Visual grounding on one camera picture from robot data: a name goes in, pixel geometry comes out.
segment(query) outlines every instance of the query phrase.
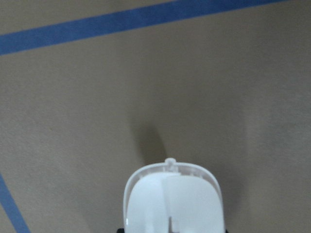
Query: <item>blue tape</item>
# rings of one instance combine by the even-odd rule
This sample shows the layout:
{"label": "blue tape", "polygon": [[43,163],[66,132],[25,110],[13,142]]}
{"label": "blue tape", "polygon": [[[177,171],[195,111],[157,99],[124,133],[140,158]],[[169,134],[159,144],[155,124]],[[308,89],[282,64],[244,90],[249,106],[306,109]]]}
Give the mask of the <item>blue tape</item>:
{"label": "blue tape", "polygon": [[17,233],[30,233],[13,197],[0,174],[0,203]]}
{"label": "blue tape", "polygon": [[177,0],[0,35],[0,55],[284,0]]}

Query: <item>blue line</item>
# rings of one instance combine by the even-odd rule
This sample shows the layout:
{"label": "blue line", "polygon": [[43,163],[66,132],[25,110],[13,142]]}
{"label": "blue line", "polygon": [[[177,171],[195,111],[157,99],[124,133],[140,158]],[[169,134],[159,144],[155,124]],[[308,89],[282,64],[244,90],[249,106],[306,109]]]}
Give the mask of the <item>blue line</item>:
{"label": "blue line", "polygon": [[284,0],[176,0],[0,35],[0,55]]}
{"label": "blue line", "polygon": [[0,203],[17,233],[30,233],[13,197],[0,174]]}

